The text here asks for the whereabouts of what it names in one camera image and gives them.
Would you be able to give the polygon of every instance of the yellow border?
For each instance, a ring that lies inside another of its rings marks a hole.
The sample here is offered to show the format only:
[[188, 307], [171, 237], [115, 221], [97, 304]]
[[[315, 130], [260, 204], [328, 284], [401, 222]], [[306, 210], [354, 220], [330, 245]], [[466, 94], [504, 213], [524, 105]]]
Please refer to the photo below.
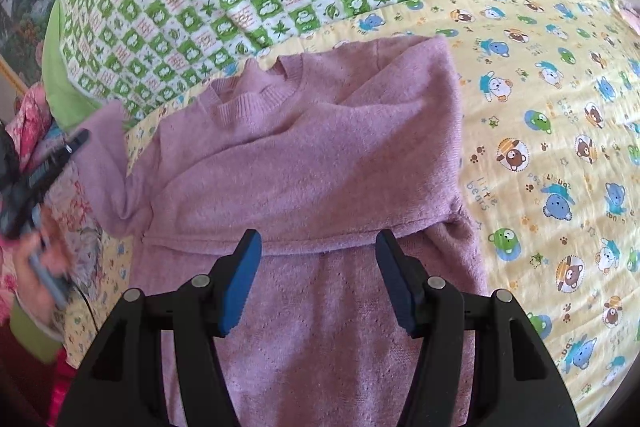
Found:
[[0, 73], [2, 73], [9, 83], [14, 86], [18, 94], [25, 94], [28, 91], [27, 86], [23, 81], [21, 81], [20, 77], [15, 74], [15, 71], [12, 70], [11, 66], [6, 63], [6, 60], [2, 58], [2, 55], [0, 55]]

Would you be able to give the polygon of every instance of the maroon sleeve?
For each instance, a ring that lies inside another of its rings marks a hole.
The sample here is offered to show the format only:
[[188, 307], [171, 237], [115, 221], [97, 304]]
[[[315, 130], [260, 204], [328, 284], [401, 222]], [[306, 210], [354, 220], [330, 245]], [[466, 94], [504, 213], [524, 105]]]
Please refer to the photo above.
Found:
[[9, 394], [13, 396], [14, 391], [17, 391], [30, 404], [39, 418], [46, 420], [49, 416], [56, 363], [49, 365], [42, 363], [24, 349], [15, 339], [8, 322], [4, 326], [0, 326], [1, 373], [4, 373], [0, 377], [5, 384], [2, 388], [13, 387], [11, 390], [2, 389], [2, 393], [5, 394], [2, 400], [11, 400], [9, 405], [23, 409], [24, 404], [15, 403], [17, 401], [15, 396], [13, 399], [9, 396]]

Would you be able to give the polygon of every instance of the metal screw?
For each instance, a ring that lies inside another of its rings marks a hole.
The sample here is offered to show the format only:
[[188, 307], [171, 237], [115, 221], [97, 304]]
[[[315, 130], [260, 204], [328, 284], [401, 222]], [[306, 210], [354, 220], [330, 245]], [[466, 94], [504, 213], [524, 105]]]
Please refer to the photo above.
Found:
[[196, 277], [191, 279], [191, 284], [196, 288], [204, 288], [204, 286], [209, 284], [209, 276], [204, 274], [196, 275]]
[[511, 302], [513, 301], [513, 295], [511, 294], [511, 292], [509, 290], [505, 290], [500, 288], [496, 293], [495, 296], [498, 298], [498, 300], [502, 301], [502, 302]]
[[436, 275], [434, 277], [429, 277], [427, 279], [427, 284], [431, 286], [434, 290], [442, 290], [447, 283], [444, 281], [442, 277], [438, 277]]
[[130, 288], [124, 292], [124, 299], [127, 302], [134, 302], [140, 298], [140, 290], [138, 288]]

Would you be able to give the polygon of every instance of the yellow bear print fabric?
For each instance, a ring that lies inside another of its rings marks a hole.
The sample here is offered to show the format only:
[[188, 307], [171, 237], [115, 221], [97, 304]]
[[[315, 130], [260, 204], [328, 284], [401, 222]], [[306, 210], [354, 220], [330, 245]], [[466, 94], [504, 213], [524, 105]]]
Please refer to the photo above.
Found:
[[[460, 189], [489, 288], [518, 298], [587, 425], [640, 349], [640, 39], [608, 0], [412, 0], [258, 60], [401, 34], [448, 38], [464, 110]], [[130, 131], [132, 163], [158, 121], [204, 88]], [[131, 255], [130, 240], [105, 237], [100, 321], [127, 287]], [[69, 307], [72, 363], [88, 324], [81, 303]]]

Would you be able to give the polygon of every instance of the folded sweater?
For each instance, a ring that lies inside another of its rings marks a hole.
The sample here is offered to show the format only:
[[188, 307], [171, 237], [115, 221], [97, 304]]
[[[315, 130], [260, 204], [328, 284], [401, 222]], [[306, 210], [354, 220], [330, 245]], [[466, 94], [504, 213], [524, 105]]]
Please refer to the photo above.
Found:
[[[162, 120], [128, 176], [121, 114], [111, 104], [83, 125], [93, 135], [76, 161], [103, 228], [136, 238], [131, 285], [174, 290], [245, 229], [262, 234], [241, 323], [217, 342], [242, 425], [394, 425], [420, 342], [396, 323], [378, 231], [392, 229], [431, 275], [486, 292], [458, 191], [462, 116], [445, 40], [345, 44], [269, 71], [250, 60]], [[165, 390], [183, 425], [167, 344]]]

